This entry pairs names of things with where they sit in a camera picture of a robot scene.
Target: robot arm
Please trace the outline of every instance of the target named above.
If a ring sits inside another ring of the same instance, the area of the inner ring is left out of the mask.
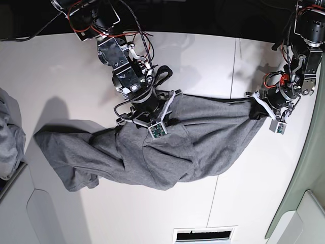
[[[156,88],[173,72],[167,66],[161,66],[155,75],[144,39],[146,33],[142,32],[132,9],[123,0],[118,1],[130,10],[139,32],[123,33],[118,30],[120,17],[109,0],[51,0],[57,10],[65,14],[81,41],[96,38],[100,61],[112,67],[113,84],[125,99],[114,108],[119,117],[118,124],[124,121],[135,123],[138,127],[148,128],[152,137],[157,138],[167,133],[165,122],[171,113],[169,105],[176,93],[159,92]],[[136,54],[135,45],[127,42],[126,34],[140,34],[146,57]],[[160,74],[166,72],[168,75],[158,80]],[[117,108],[127,103],[132,105],[131,113],[120,115]]]
[[[278,45],[287,64],[283,71],[264,77],[264,87],[259,91],[246,93],[261,105],[260,112],[272,118],[270,130],[283,134],[286,119],[292,114],[301,96],[312,95],[316,86],[316,72],[322,57],[321,45],[325,42],[325,1],[298,0],[293,21],[285,32],[286,37]],[[289,46],[293,56],[289,56]],[[280,80],[269,85],[268,80],[280,75]]]

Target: gray cloth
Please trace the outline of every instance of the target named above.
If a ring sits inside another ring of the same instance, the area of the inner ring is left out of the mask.
[[[0,98],[0,178],[9,180],[24,156],[25,133],[16,125],[8,124],[10,115]]]
[[[97,186],[98,175],[166,190],[229,169],[264,122],[249,119],[251,105],[178,95],[168,134],[155,140],[132,123],[99,135],[39,131],[35,139],[69,191]]]

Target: wrinkled fabric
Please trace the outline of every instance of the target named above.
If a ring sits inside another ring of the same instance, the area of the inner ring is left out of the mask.
[[[9,180],[24,156],[25,133],[16,125],[8,124],[10,115],[0,98],[0,178]]]
[[[253,103],[178,95],[160,138],[126,123],[95,135],[43,130],[35,140],[68,191],[93,188],[98,176],[167,190],[230,168],[264,122],[249,119]]]

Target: air vent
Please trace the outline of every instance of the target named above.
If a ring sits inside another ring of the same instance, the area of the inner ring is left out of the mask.
[[[234,227],[175,229],[173,244],[230,243]]]

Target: black background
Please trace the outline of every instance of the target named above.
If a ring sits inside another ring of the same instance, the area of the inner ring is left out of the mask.
[[[180,32],[228,36],[275,42],[281,38],[293,0],[128,0],[145,31]],[[128,9],[116,3],[122,19],[120,27],[136,29]],[[0,1],[0,37],[25,37],[35,33],[58,12],[50,0]],[[41,35],[71,33],[63,15],[51,23]]]

